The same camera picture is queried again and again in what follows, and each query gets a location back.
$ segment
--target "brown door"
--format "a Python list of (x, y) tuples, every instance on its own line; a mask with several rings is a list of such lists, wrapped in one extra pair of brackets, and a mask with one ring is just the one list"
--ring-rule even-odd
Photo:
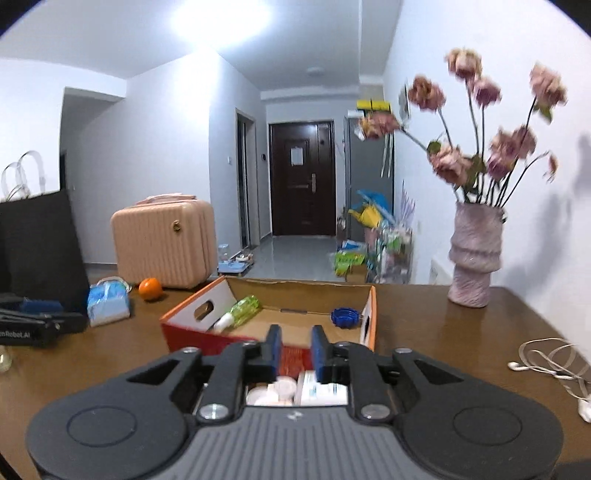
[(334, 123), (269, 126), (273, 235), (335, 235)]

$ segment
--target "green leaf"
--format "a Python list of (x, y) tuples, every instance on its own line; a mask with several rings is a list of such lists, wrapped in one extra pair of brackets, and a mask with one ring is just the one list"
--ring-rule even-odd
[(464, 184), (464, 187), (470, 193), (478, 193), (474, 192), (476, 178), (479, 173), (486, 172), (486, 165), (484, 165), (480, 155), (474, 155), (470, 161), (472, 162), (472, 166), (468, 169), (468, 181)]
[(432, 142), (429, 142), (429, 145), (427, 146), (427, 151), (429, 152), (430, 155), (435, 155), (437, 153), (439, 153), (439, 151), (441, 150), (441, 144), (435, 140), (433, 140)]
[(552, 123), (552, 109), (547, 105), (540, 105), (539, 103), (535, 104), (534, 112), (539, 112), (541, 116), (543, 116), (546, 121), (551, 124)]

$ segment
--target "orange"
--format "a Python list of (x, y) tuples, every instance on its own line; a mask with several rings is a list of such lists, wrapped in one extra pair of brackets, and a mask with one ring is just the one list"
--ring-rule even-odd
[(162, 296), (162, 285), (157, 278), (146, 278), (139, 284), (139, 296), (145, 301), (158, 300)]

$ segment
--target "blue plastic bag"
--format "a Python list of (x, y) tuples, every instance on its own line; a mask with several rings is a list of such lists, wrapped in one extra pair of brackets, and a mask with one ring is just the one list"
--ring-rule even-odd
[(119, 277), (103, 278), (90, 287), (88, 318), (90, 326), (129, 318), (129, 284)]

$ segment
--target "doorway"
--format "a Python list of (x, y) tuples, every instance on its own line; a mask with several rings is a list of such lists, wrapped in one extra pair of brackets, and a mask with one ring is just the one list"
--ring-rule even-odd
[(242, 248), (260, 243), (258, 215), (258, 172), (256, 165), (256, 125), (254, 120), (236, 113), (236, 175)]
[(273, 235), (336, 230), (335, 123), (269, 125)]

